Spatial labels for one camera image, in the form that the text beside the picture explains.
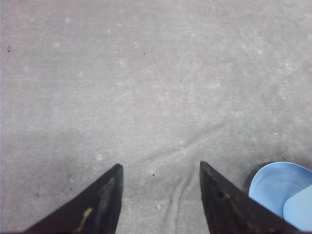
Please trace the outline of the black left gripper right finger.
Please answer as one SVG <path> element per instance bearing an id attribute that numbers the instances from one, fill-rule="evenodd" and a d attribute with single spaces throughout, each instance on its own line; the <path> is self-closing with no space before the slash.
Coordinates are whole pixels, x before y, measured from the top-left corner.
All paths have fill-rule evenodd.
<path id="1" fill-rule="evenodd" d="M 209 233 L 304 233 L 251 199 L 205 161 L 200 162 L 199 180 Z"/>

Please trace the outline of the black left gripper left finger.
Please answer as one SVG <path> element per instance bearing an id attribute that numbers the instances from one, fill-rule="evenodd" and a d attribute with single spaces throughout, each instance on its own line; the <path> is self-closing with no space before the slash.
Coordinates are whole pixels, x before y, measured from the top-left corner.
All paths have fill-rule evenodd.
<path id="1" fill-rule="evenodd" d="M 26 234 L 114 234 L 122 205 L 123 167 L 114 165 Z"/>

